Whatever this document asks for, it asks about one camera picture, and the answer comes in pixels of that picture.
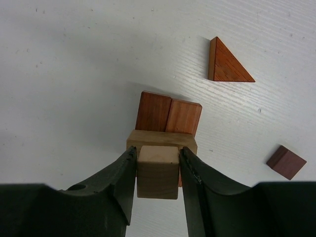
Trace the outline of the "red-brown rectangular block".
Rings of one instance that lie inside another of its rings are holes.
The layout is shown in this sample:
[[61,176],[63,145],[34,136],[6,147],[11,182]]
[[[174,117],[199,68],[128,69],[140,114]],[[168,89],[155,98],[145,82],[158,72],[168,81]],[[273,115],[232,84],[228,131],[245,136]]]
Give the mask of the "red-brown rectangular block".
[[187,146],[194,152],[198,151],[195,141],[202,105],[179,99],[167,99],[163,110],[162,128],[167,143],[175,146]]
[[165,132],[171,101],[169,96],[143,91],[135,129]]

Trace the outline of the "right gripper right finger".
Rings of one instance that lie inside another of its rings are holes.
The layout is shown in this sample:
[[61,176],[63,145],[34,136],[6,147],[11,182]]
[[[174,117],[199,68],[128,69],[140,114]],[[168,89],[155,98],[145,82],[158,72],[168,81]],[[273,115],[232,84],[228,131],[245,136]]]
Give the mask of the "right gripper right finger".
[[315,182],[243,185],[181,149],[188,234],[191,237],[313,237]]

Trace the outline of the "small light wood cube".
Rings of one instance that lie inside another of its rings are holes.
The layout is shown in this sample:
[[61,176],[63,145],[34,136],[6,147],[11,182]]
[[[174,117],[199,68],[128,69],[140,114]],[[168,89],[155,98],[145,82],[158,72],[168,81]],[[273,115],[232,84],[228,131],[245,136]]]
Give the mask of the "small light wood cube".
[[137,158],[137,197],[177,199],[179,149],[172,146],[142,146]]

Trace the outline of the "orange triangular block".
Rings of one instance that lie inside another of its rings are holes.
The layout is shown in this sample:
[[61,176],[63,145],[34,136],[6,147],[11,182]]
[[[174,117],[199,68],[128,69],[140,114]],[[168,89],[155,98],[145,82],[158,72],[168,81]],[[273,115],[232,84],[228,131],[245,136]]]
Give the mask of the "orange triangular block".
[[217,82],[255,82],[219,37],[210,41],[207,79]]

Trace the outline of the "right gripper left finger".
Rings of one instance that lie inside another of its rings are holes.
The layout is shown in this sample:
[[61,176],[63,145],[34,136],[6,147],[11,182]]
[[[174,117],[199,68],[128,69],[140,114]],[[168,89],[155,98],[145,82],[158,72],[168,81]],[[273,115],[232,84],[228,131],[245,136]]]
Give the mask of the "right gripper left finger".
[[3,237],[123,237],[130,225],[137,152],[128,148],[113,163],[56,190],[45,184],[2,184]]

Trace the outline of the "light wood rectangular block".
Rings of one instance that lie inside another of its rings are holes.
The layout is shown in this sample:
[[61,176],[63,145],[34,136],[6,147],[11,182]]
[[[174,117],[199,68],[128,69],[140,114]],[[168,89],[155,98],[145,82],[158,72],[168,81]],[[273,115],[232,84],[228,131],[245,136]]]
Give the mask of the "light wood rectangular block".
[[137,155],[142,146],[171,146],[178,149],[188,147],[195,155],[198,152],[194,136],[182,133],[133,130],[126,140],[126,149],[128,150],[131,146],[136,147]]

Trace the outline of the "small dark purple cube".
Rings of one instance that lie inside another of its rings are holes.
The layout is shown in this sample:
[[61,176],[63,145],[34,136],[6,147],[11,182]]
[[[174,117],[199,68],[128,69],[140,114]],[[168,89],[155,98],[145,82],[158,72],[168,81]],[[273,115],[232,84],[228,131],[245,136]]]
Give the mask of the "small dark purple cube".
[[292,180],[306,163],[306,160],[280,145],[267,160],[266,165],[284,178]]

